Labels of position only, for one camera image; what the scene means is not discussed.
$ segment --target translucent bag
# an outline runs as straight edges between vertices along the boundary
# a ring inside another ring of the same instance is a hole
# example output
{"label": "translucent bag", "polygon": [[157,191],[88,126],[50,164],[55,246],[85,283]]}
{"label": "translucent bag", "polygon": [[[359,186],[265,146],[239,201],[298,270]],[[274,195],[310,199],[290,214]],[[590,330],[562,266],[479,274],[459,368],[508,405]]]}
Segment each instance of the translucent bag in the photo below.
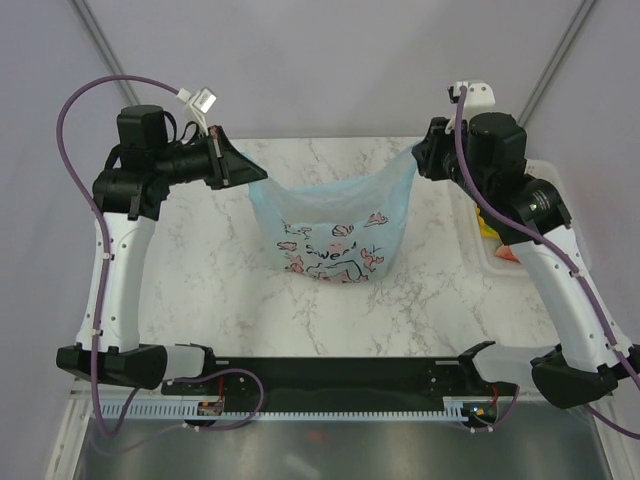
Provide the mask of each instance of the translucent bag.
{"label": "translucent bag", "polygon": [[407,149],[371,175],[293,189],[271,178],[249,184],[270,262],[335,283],[379,280],[402,242],[415,171]]}

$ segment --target white rack strip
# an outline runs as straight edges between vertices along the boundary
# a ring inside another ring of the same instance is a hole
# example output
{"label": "white rack strip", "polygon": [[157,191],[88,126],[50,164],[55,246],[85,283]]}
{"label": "white rack strip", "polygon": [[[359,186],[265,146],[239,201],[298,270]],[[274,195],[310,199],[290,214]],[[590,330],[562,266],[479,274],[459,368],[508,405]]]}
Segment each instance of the white rack strip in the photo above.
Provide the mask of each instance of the white rack strip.
{"label": "white rack strip", "polygon": [[[120,416],[123,400],[103,400],[102,416],[116,419]],[[275,421],[393,421],[393,422],[462,422],[468,420],[461,413],[462,402],[445,400],[443,411],[422,412],[260,412],[254,420]],[[219,416],[198,414],[197,400],[134,400],[127,418],[138,420],[241,420],[246,413],[222,413]]]}

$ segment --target gray floor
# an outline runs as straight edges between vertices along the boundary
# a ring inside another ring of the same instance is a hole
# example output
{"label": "gray floor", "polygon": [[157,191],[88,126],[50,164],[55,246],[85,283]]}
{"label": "gray floor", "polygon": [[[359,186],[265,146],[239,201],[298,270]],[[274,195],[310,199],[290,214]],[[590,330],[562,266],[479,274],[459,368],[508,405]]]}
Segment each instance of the gray floor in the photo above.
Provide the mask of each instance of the gray floor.
{"label": "gray floor", "polygon": [[[169,424],[129,421],[118,438],[97,443],[121,448]],[[590,417],[536,404],[518,405],[491,434],[435,423],[257,422],[174,431],[114,458],[89,447],[83,458],[91,480],[611,478]]]}

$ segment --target yellow object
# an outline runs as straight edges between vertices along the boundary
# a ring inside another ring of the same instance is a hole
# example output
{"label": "yellow object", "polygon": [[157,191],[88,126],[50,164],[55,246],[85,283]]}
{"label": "yellow object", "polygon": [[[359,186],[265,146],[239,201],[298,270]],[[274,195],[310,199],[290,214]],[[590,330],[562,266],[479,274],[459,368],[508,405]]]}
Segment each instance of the yellow object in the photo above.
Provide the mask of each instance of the yellow object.
{"label": "yellow object", "polygon": [[478,227],[480,227],[480,235],[484,238],[496,238],[500,240],[500,235],[489,225],[484,223],[484,219],[480,216],[480,209],[476,207],[476,218],[478,219]]}

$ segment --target cartoon print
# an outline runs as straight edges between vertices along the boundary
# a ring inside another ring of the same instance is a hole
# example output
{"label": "cartoon print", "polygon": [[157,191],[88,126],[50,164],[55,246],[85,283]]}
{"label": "cartoon print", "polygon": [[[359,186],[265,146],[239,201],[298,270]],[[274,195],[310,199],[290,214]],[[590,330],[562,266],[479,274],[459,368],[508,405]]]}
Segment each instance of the cartoon print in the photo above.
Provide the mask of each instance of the cartoon print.
{"label": "cartoon print", "polygon": [[331,235],[334,237],[346,237],[353,232],[353,225],[336,225],[331,230]]}
{"label": "cartoon print", "polygon": [[308,267],[306,272],[313,278],[332,283],[357,283],[369,280],[355,260],[337,262],[328,266],[319,263]]}
{"label": "cartoon print", "polygon": [[307,245],[307,255],[317,255],[323,260],[326,260],[327,258],[331,260],[338,260],[341,256],[345,255],[346,253],[349,253],[354,248],[356,248],[356,242],[353,242],[353,245],[347,248],[345,248],[343,245],[344,245],[343,243],[332,243],[329,246],[329,251],[326,251],[326,252],[321,252],[319,250],[314,249],[313,246]]}
{"label": "cartoon print", "polygon": [[302,256],[296,255],[287,255],[287,258],[291,262],[291,265],[284,267],[287,272],[293,273],[304,273],[304,262],[302,261]]}
{"label": "cartoon print", "polygon": [[374,213],[369,217],[369,220],[367,221],[365,227],[371,227],[373,225],[384,225],[388,221],[389,219],[382,215],[380,212]]}
{"label": "cartoon print", "polygon": [[371,252],[368,252],[366,248],[360,250],[360,256],[364,258],[364,266],[370,272],[375,272],[375,267],[372,267],[374,263],[382,263],[384,262],[384,257],[376,257],[374,254],[376,253],[376,248],[373,247]]}
{"label": "cartoon print", "polygon": [[278,242],[276,245],[280,250],[286,250],[288,252],[295,252],[298,248],[296,242]]}
{"label": "cartoon print", "polygon": [[288,233],[289,235],[302,235],[305,240],[309,240],[309,235],[307,235],[311,231],[311,227],[302,227],[302,228],[291,228],[291,225],[288,223],[284,223],[284,233]]}

